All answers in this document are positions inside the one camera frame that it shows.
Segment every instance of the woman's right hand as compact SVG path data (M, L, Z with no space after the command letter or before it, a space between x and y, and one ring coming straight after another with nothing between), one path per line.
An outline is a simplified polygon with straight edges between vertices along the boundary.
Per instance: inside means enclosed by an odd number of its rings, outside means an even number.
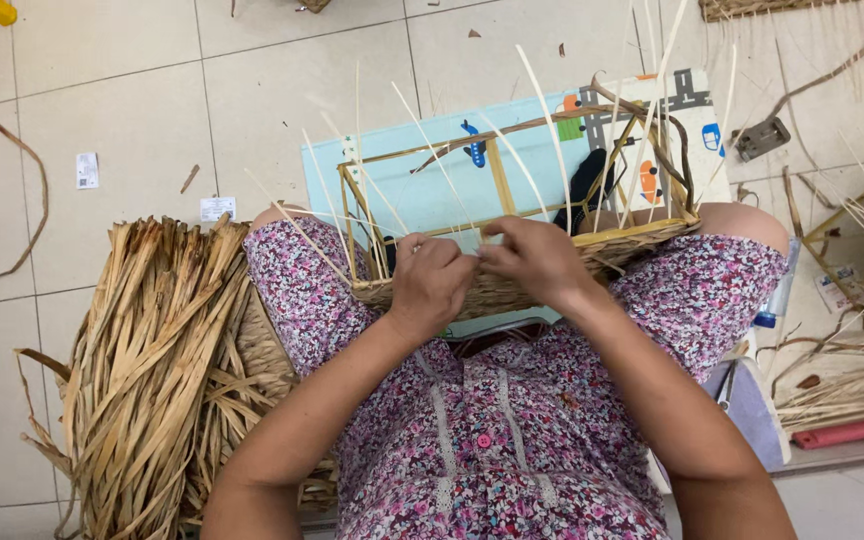
M479 248L480 268L517 281L535 300L569 318L589 302L608 303L609 291L586 270L564 230L551 223L500 217L489 223L488 237L503 235L501 245Z

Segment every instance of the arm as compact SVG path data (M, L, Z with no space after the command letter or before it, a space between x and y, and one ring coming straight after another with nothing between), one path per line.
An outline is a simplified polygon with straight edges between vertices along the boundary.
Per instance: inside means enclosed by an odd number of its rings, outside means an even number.
M209 497L202 540L302 538L296 510L299 485L359 404L462 308L476 257L462 255L451 240L417 233L398 245L391 309L307 376L248 433Z
M502 218L482 268L518 280L600 353L631 419L672 483L686 538L795 538L779 494L729 417L586 271L558 227Z

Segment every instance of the paper label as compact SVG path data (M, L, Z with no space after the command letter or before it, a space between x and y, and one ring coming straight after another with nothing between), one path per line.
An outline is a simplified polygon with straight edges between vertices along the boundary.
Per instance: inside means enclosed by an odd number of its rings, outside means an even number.
M858 298L864 303L864 289L858 283L858 274L852 266L842 266L833 268L835 277L846 289L846 292L854 298ZM835 281L829 276L818 276L815 278L815 287L819 289L819 294L822 296L822 301L825 302L825 307L830 313L843 313L850 310L853 306L849 297L842 292L842 289L835 284Z
M75 156L75 187L77 190L93 190L99 187L99 160L95 152L79 153Z
M235 219L235 197L198 199L199 221L219 221L224 213L228 213L230 218Z

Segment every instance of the knee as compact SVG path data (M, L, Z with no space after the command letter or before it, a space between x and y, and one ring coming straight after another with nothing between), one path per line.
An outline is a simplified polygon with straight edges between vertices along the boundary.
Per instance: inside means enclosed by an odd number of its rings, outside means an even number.
M766 211L742 202L706 202L699 208L700 235L743 237L761 242L787 256L789 233Z
M295 204L282 204L282 208L286 209L286 213L289 217L309 217L310 214L300 213L300 212L290 212L288 210L296 210L296 211L304 211L305 208L295 205ZM258 215L255 216L255 219L252 220L251 227L248 228L248 231L251 233L252 231L272 223L273 221L279 221L281 219L285 219L285 215L274 205L269 206L268 208L259 212Z

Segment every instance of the orange car illustration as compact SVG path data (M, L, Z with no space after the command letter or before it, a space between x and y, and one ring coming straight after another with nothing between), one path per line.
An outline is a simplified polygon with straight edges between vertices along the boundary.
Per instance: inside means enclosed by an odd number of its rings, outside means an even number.
M638 169L638 178L642 182L641 195L652 205L658 205L663 202L663 190L658 187L657 174L659 174L659 169L654 166L652 159L643 161L642 166Z

